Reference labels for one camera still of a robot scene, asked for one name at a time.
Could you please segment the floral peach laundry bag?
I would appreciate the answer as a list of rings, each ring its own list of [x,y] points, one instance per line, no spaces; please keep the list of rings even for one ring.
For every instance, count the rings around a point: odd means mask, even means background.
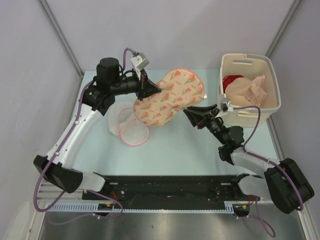
[[[156,85],[160,93],[136,100],[133,105],[135,117],[149,127],[166,125],[179,111],[205,98],[204,82],[187,68],[170,70]]]

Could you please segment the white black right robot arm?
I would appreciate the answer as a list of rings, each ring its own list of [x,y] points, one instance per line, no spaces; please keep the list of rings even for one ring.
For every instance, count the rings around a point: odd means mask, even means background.
[[[217,105],[206,107],[190,106],[183,110],[193,127],[207,128],[221,143],[218,154],[222,161],[245,168],[250,174],[242,174],[230,188],[231,196],[242,201],[248,195],[272,200],[283,213],[302,211],[304,204],[314,197],[315,192],[298,164],[291,158],[283,160],[266,158],[246,148],[241,126],[226,127],[220,113],[227,113],[227,107]]]

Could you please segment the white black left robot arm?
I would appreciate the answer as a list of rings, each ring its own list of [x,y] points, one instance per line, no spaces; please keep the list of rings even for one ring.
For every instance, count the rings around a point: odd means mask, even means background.
[[[131,75],[121,73],[116,58],[106,57],[96,66],[96,75],[82,90],[78,110],[54,147],[45,156],[37,155],[34,166],[48,181],[66,193],[91,190],[100,200],[110,196],[111,188],[97,173],[74,169],[75,160],[84,141],[96,123],[106,114],[116,96],[135,94],[143,100],[161,89],[149,80],[145,67],[149,60],[139,53],[131,58]]]

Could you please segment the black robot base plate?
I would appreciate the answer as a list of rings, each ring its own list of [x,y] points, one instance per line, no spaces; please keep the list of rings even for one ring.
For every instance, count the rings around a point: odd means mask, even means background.
[[[241,175],[105,175],[99,195],[115,197],[118,201],[134,197],[174,198],[192,197],[214,200],[245,200],[247,196],[269,198],[267,184],[240,189]]]

